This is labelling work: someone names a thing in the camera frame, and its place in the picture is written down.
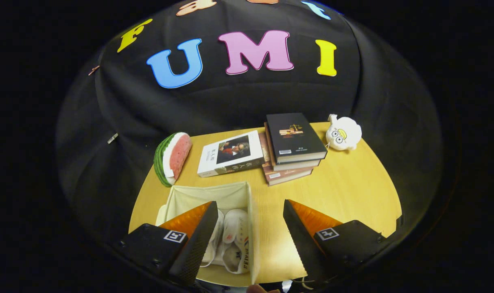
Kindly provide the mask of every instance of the letter m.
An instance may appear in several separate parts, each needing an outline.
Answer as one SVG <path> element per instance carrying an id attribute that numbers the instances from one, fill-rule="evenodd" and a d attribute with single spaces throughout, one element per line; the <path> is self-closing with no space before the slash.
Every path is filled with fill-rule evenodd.
<path id="1" fill-rule="evenodd" d="M 269 70 L 291 70 L 294 64 L 290 62 L 286 39 L 290 33 L 286 31 L 270 30 L 265 32 L 260 44 L 256 45 L 243 32 L 230 32 L 219 36 L 227 47 L 229 54 L 229 68 L 227 74 L 242 74 L 249 70 L 242 62 L 242 55 L 256 70 L 260 70 L 263 61 L 269 54 L 269 62 L 266 67 Z"/>

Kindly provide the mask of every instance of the fabric storage box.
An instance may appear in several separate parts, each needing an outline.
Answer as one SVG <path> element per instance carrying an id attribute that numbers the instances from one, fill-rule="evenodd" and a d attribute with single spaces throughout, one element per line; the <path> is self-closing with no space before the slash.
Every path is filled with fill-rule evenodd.
<path id="1" fill-rule="evenodd" d="M 197 279 L 212 282 L 224 286 L 245 287 L 254 284 L 253 275 L 256 267 L 256 254 L 253 245 L 253 211 L 251 204 L 251 187 L 248 182 L 236 182 L 232 184 L 213 187 L 171 187 L 169 197 L 165 205 L 158 211 L 156 225 L 161 225 L 174 217 L 191 210 L 209 201 L 216 201 L 219 210 L 226 214 L 229 210 L 241 208 L 247 211 L 249 217 L 249 272 L 245 274 L 229 273 L 225 267 L 210 265 L 200 267 Z"/>

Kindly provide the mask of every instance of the white plush toy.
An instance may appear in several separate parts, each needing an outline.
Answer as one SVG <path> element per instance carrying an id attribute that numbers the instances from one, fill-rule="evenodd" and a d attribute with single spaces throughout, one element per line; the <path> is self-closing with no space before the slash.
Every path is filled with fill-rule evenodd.
<path id="1" fill-rule="evenodd" d="M 330 127 L 327 130 L 327 142 L 331 148 L 343 150 L 355 150 L 357 143 L 361 140 L 361 126 L 349 117 L 341 117 L 331 114 L 328 117 Z"/>

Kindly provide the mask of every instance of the white sneaker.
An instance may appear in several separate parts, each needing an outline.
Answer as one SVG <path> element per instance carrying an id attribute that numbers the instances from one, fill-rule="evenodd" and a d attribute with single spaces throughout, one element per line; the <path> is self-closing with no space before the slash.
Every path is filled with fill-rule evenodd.
<path id="1" fill-rule="evenodd" d="M 205 249 L 204 257 L 202 258 L 202 264 L 200 267 L 207 267 L 210 265 L 216 256 L 216 248 L 221 240 L 221 232 L 223 231 L 223 213 L 218 210 L 218 219 L 216 220 L 215 228 L 209 239 L 208 247 Z"/>
<path id="2" fill-rule="evenodd" d="M 249 271 L 249 217 L 243 210 L 230 210 L 223 220 L 223 252 L 225 269 L 233 274 Z"/>

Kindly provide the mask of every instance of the plush toy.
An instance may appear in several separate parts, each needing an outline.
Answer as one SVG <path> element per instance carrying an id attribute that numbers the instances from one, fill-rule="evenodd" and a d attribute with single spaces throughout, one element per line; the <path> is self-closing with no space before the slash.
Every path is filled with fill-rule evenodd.
<path id="1" fill-rule="evenodd" d="M 331 114 L 328 117 L 330 127 L 327 130 L 327 146 L 343 151 L 355 150 L 357 143 L 361 140 L 361 126 L 349 117 L 341 117 Z"/>
<path id="2" fill-rule="evenodd" d="M 192 145 L 187 133 L 177 132 L 168 136 L 156 148 L 153 165 L 156 176 L 165 187 L 175 184 Z"/>

